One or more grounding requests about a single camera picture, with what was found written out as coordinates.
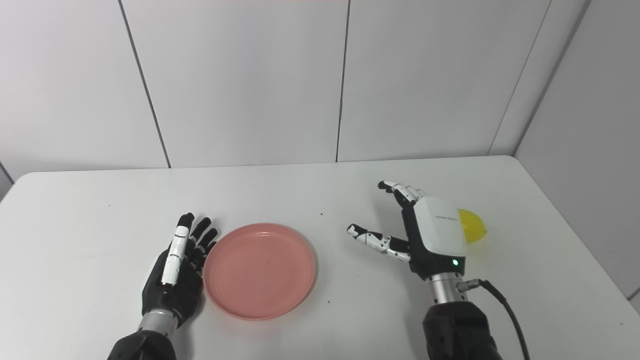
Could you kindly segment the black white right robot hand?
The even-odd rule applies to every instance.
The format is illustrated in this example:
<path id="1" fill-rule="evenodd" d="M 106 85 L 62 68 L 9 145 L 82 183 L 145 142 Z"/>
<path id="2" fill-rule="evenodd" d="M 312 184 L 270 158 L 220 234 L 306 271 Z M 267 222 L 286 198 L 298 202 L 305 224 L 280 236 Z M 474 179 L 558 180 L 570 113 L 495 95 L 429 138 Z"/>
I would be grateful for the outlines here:
<path id="1" fill-rule="evenodd" d="M 382 180 L 378 189 L 393 194 L 401 207 L 407 239 L 368 230 L 355 223 L 347 233 L 382 255 L 409 264 L 423 281 L 439 274 L 466 273 L 467 242 L 459 209 L 446 199 L 420 189 Z"/>

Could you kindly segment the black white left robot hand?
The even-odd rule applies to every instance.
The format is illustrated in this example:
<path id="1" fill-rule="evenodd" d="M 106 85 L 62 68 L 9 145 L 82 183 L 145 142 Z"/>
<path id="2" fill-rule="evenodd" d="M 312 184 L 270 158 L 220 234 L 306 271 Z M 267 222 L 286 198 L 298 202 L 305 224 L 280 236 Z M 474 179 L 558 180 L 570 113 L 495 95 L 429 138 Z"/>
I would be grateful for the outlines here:
<path id="1" fill-rule="evenodd" d="M 142 289 L 142 315 L 154 310 L 169 311 L 178 320 L 178 326 L 194 316 L 203 289 L 203 268 L 218 235 L 209 217 L 193 226 L 194 219 L 195 215 L 188 212 L 179 218 L 176 226 L 185 247 L 173 284 L 162 280 L 170 248 L 158 255 Z"/>

